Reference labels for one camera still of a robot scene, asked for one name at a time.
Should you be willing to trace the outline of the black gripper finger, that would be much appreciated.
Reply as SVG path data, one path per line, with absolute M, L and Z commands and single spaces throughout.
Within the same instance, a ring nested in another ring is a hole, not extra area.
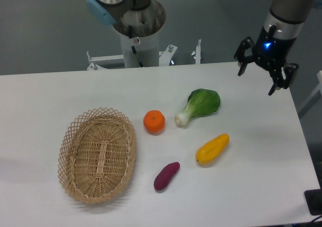
M 271 96 L 276 90 L 289 88 L 298 69 L 297 63 L 285 63 L 281 68 L 270 70 L 269 74 L 273 80 L 273 85 L 268 95 Z
M 247 37 L 242 40 L 234 54 L 234 58 L 238 61 L 239 71 L 238 76 L 241 76 L 249 63 L 252 63 L 253 55 L 245 56 L 245 51 L 252 48 L 255 45 L 251 37 Z

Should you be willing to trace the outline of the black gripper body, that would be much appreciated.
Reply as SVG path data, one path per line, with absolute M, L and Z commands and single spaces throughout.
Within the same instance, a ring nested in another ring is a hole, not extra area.
M 252 47 L 254 62 L 266 71 L 281 71 L 286 57 L 294 44 L 294 39 L 280 39 L 275 35 L 277 25 L 272 25 L 266 31 L 262 28 L 256 44 Z

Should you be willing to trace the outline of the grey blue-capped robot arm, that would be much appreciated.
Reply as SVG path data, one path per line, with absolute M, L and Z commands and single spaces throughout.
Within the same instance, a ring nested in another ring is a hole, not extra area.
M 273 85 L 269 94 L 289 87 L 298 69 L 286 57 L 312 8 L 321 0 L 271 0 L 272 4 L 257 41 L 247 37 L 234 57 L 239 74 L 249 63 L 266 70 Z M 159 52 L 147 39 L 164 26 L 166 13 L 156 0 L 87 0 L 91 14 L 103 25 L 112 26 L 126 43 L 123 48 L 126 67 L 148 67 L 159 64 Z

